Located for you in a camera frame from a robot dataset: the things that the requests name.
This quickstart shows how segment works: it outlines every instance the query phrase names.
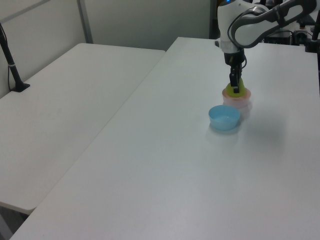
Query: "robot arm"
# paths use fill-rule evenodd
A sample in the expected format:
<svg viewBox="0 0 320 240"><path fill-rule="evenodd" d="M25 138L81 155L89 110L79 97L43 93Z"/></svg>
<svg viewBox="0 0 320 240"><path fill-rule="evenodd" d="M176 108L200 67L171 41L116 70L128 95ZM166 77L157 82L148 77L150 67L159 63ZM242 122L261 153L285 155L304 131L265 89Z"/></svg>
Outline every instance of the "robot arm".
<svg viewBox="0 0 320 240"><path fill-rule="evenodd" d="M260 4L225 0L217 11L221 32L220 48L225 63L231 66L230 83L239 93L244 48L256 46L264 37L297 19L320 10L320 0L289 0L269 10Z"/></svg>

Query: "white wall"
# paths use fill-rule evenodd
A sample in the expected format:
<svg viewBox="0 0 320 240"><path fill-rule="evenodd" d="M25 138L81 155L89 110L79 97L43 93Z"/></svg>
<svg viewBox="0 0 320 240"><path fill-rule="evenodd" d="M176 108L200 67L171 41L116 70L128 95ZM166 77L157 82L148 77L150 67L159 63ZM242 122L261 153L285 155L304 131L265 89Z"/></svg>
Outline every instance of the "white wall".
<svg viewBox="0 0 320 240"><path fill-rule="evenodd" d="M86 0L93 42L167 50L177 37L209 38L210 0Z"/></svg>
<svg viewBox="0 0 320 240"><path fill-rule="evenodd" d="M77 0L50 0L2 26L22 81L85 42ZM7 67L0 48L0 98L9 92Z"/></svg>

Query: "table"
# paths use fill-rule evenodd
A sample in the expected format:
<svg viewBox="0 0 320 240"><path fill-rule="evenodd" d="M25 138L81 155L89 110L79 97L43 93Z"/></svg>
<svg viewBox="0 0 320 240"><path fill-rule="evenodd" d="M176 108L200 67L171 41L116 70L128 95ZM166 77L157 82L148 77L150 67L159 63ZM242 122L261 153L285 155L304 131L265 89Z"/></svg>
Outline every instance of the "table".
<svg viewBox="0 0 320 240"><path fill-rule="evenodd" d="M163 56L79 44L0 100L0 206L30 214Z"/></svg>
<svg viewBox="0 0 320 240"><path fill-rule="evenodd" d="M209 124L223 53L178 38L12 240L319 239L317 55L245 53L252 99L235 130Z"/></svg>

